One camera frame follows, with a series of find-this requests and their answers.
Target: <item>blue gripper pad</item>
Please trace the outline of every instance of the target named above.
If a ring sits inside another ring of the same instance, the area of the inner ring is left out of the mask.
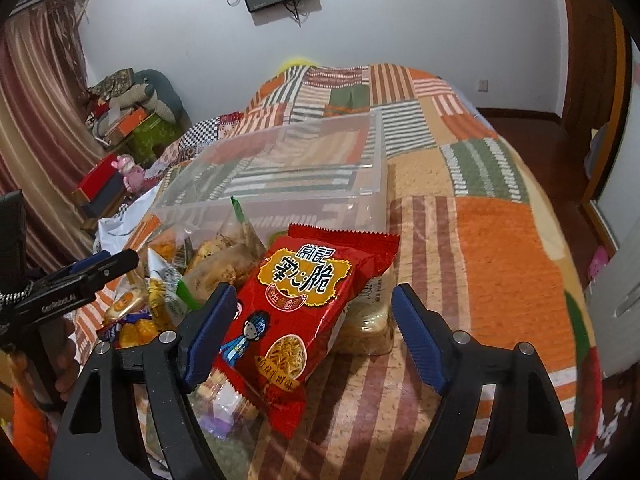
[[[71,265],[71,268],[69,269],[69,274],[82,272],[83,270],[88,269],[89,267],[92,267],[95,264],[99,264],[101,261],[106,260],[107,258],[110,258],[110,257],[111,257],[111,253],[109,251],[100,251],[99,253],[94,254],[93,256],[89,256],[88,258],[85,258],[84,260],[80,260],[79,262],[76,262],[73,265]]]
[[[394,289],[391,309],[420,380],[442,395],[447,385],[442,352],[425,324],[429,314],[439,314],[429,312],[407,284],[398,285]]]
[[[180,324],[178,332],[183,337],[181,343],[188,345],[187,348],[181,348],[182,351],[186,350],[182,380],[190,391],[209,376],[213,361],[237,311],[235,288],[228,283],[220,283],[202,309],[187,314]]]

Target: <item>green tag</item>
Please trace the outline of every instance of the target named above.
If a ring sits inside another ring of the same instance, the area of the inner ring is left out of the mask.
[[[236,220],[238,220],[241,224],[244,223],[244,213],[242,212],[242,207],[240,207],[240,203],[235,198],[231,197],[231,203],[234,207],[234,212],[236,213]]]
[[[189,289],[184,284],[183,280],[178,282],[178,287],[175,289],[175,295],[184,301],[189,310],[199,310],[202,305],[193,299],[193,296],[189,292]]]

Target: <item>snack packet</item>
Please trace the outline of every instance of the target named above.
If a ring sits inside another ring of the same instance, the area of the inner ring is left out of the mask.
[[[152,250],[182,275],[193,259],[191,233],[180,226],[160,226],[151,233],[148,241],[139,251],[142,276],[149,276],[148,252]]]
[[[215,369],[191,394],[190,401],[200,427],[222,440],[249,426],[258,415],[257,408],[238,394],[225,375]]]
[[[393,275],[390,270],[369,280],[364,290],[347,304],[344,324],[331,353],[384,355],[394,345],[391,316]]]
[[[240,290],[259,261],[245,244],[236,244],[200,262],[183,282],[193,299],[204,304],[221,282]]]
[[[96,332],[100,341],[107,341],[114,348],[129,348],[151,342],[157,335],[158,329],[152,321],[147,308],[140,312],[127,314],[120,319],[111,321]]]
[[[158,330],[175,330],[189,307],[178,294],[182,275],[153,249],[147,253],[149,266],[149,309]]]
[[[103,324],[120,319],[127,314],[138,312],[148,305],[145,283],[135,272],[128,272],[115,291],[118,298],[104,313]]]
[[[235,198],[233,218],[227,219],[213,240],[206,240],[184,275],[183,282],[193,299],[205,303],[220,282],[240,290],[265,252],[251,222]]]
[[[399,237],[290,225],[238,294],[215,366],[290,438],[303,384],[326,356],[344,307],[391,265]]]

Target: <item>baseboard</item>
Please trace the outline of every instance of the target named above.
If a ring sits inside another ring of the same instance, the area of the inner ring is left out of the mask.
[[[511,119],[539,119],[553,121],[560,124],[560,116],[553,112],[538,112],[536,110],[515,110],[513,108],[478,108],[485,117],[502,117]]]

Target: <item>curtain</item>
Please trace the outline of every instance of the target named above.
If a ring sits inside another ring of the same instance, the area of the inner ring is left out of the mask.
[[[27,258],[52,271],[90,254],[71,192],[104,156],[84,125],[88,92],[74,0],[45,0],[0,31],[0,193],[22,188]]]

